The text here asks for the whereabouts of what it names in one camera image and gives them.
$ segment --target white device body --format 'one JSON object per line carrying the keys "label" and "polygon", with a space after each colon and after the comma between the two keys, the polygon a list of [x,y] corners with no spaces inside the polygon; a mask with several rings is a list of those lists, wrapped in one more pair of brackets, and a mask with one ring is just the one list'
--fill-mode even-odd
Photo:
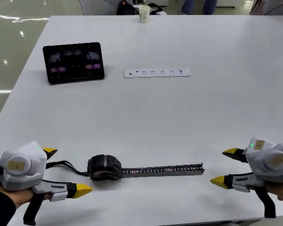
{"label": "white device body", "polygon": [[40,184],[46,161],[46,153],[35,141],[17,150],[5,151],[0,158],[2,186],[8,191],[17,191]]}
{"label": "white device body", "polygon": [[247,147],[246,158],[258,179],[283,183],[283,144],[253,137]]}

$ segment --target paper cup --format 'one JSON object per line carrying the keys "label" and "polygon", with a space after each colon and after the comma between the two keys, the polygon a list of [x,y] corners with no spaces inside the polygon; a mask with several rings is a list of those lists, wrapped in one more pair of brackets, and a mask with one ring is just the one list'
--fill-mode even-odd
{"label": "paper cup", "polygon": [[139,6],[141,23],[147,23],[149,21],[150,9],[150,6]]}

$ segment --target white table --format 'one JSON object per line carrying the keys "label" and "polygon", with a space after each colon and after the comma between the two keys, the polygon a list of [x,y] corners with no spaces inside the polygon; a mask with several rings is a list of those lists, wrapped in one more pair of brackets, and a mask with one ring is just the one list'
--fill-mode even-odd
{"label": "white table", "polygon": [[[98,41],[103,81],[50,86],[42,47]],[[192,77],[124,79],[123,70],[189,67]],[[210,179],[247,173],[221,154],[257,136],[283,142],[283,17],[53,16],[0,114],[0,154],[36,140],[85,170],[105,153],[126,167],[204,162],[202,176],[92,183],[65,169],[45,178],[94,186],[76,200],[44,202],[39,226],[156,226],[263,217],[254,192]],[[277,215],[283,202],[273,197]],[[21,225],[27,206],[10,225]]]}

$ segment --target tape measure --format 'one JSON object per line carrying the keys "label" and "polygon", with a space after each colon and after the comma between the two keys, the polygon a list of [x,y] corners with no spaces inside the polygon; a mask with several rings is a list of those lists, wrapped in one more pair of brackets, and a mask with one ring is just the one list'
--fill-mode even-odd
{"label": "tape measure", "polygon": [[89,159],[87,172],[92,180],[118,180],[120,178],[201,175],[203,163],[177,166],[122,168],[112,155],[96,155]]}

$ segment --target black bag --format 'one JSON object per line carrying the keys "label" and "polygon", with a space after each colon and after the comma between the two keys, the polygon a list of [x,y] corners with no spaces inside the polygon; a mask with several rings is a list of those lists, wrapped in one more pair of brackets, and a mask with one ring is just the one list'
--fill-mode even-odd
{"label": "black bag", "polygon": [[139,14],[133,5],[129,4],[126,0],[121,0],[117,8],[117,15],[135,15],[135,13]]}
{"label": "black bag", "polygon": [[150,12],[150,15],[156,15],[156,13],[163,11],[163,9],[156,5],[155,3],[150,3],[148,6],[150,6],[151,8],[156,7],[157,10],[153,10],[152,12]]}

